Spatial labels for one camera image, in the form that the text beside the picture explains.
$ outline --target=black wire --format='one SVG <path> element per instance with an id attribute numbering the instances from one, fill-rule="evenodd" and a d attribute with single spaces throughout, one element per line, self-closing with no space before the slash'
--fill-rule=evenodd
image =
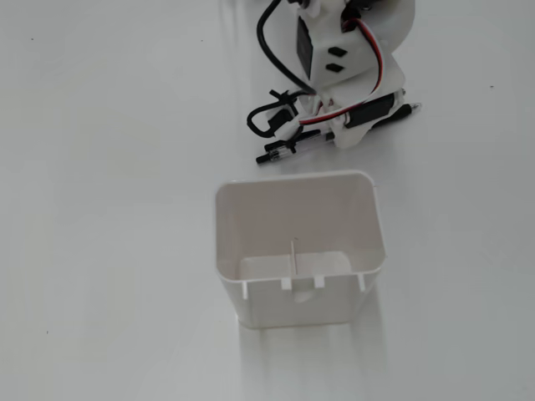
<path id="1" fill-rule="evenodd" d="M 266 8 L 266 11 L 264 11 L 264 14 L 260 17 L 258 20 L 257 25 L 257 37 L 258 42 L 260 43 L 260 47 L 262 48 L 262 51 L 266 54 L 267 58 L 269 58 L 269 61 L 272 62 L 272 64 L 277 67 L 277 69 L 284 74 L 285 77 L 290 79 L 294 84 L 296 84 L 299 88 L 304 90 L 307 94 L 316 94 L 316 91 L 308 86 L 306 83 L 304 83 L 301 79 L 299 79 L 292 71 L 286 68 L 286 66 L 280 62 L 280 60 L 273 54 L 271 49 L 268 46 L 268 43 L 266 42 L 266 38 L 264 37 L 264 25 L 266 24 L 266 21 L 271 17 L 271 14 L 273 14 L 273 11 L 275 11 L 275 8 L 280 4 L 281 0 L 273 0 L 269 7 Z"/>
<path id="2" fill-rule="evenodd" d="M 268 129 L 267 131 L 262 131 L 254 124 L 252 119 L 257 114 L 263 113 L 264 111 L 276 109 L 277 107 L 281 106 L 290 106 L 293 109 L 293 112 L 297 114 L 297 111 L 295 111 L 295 108 L 293 107 L 293 103 L 297 100 L 299 96 L 303 96 L 304 94 L 306 94 L 306 92 L 299 90 L 298 92 L 294 92 L 292 94 L 277 94 L 276 92 L 271 91 L 270 94 L 276 96 L 278 98 L 278 102 L 266 104 L 265 106 L 254 109 L 247 116 L 247 126 L 251 129 L 251 131 L 254 132 L 256 135 L 266 139 L 275 136 L 275 131 L 272 128 Z"/>

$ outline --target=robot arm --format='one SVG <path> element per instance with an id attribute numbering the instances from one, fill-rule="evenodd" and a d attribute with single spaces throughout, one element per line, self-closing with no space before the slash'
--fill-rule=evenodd
<path id="1" fill-rule="evenodd" d="M 257 34 L 264 53 L 299 90 L 276 94 L 278 102 L 253 111 L 247 124 L 264 138 L 287 140 L 312 126 L 332 134 L 339 148 L 356 145 L 405 102 L 405 76 L 391 53 L 412 27 L 415 0 L 288 1 L 299 5 L 301 78 L 276 58 L 263 39 L 263 24 L 281 0 L 272 1 Z M 252 117 L 265 111 L 270 114 L 270 129 L 260 131 Z"/>

